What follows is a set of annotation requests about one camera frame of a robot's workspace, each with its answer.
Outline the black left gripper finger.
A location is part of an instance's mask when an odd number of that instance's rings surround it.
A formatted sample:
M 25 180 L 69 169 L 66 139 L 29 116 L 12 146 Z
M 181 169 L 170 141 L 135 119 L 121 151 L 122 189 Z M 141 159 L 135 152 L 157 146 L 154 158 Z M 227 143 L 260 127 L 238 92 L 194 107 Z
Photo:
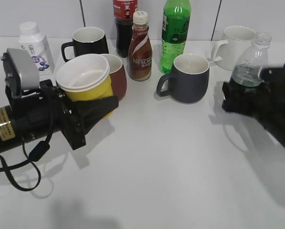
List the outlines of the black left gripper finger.
M 83 132 L 87 135 L 100 120 L 119 106 L 119 100 L 113 95 L 97 100 L 77 101 L 73 104 L 78 111 Z

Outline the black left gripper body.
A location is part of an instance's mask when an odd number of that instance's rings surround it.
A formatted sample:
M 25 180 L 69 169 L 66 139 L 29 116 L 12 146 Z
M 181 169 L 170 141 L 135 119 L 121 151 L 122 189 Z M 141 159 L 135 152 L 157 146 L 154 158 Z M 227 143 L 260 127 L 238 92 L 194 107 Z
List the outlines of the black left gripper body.
M 86 145 L 83 120 L 78 109 L 66 93 L 54 86 L 51 80 L 40 82 L 40 89 L 44 90 L 50 98 L 53 111 L 54 131 L 62 132 L 73 150 Z

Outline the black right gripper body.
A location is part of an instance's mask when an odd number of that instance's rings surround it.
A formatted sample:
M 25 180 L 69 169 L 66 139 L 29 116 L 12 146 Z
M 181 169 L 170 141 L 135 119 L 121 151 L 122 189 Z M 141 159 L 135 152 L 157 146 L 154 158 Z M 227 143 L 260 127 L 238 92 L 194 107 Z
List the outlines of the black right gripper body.
M 224 82 L 223 109 L 253 117 L 265 128 L 285 134 L 285 67 L 263 68 L 259 76 L 263 81 L 254 88 Z

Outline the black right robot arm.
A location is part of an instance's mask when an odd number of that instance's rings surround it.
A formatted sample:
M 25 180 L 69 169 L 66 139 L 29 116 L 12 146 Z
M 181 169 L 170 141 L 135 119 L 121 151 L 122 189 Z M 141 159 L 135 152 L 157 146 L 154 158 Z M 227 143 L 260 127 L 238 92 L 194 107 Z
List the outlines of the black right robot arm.
M 248 91 L 237 83 L 225 82 L 223 109 L 258 121 L 285 148 L 285 68 L 259 70 L 262 83 Z

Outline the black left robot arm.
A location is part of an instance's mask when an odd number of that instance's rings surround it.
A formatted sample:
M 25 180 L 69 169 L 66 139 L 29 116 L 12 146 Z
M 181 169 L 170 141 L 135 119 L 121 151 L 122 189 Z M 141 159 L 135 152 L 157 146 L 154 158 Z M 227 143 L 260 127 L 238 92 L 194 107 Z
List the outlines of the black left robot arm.
M 106 115 L 119 106 L 116 96 L 72 102 L 51 80 L 39 89 L 13 98 L 6 86 L 9 105 L 0 108 L 0 153 L 45 137 L 53 115 L 53 131 L 62 132 L 73 150 L 86 145 L 85 136 Z

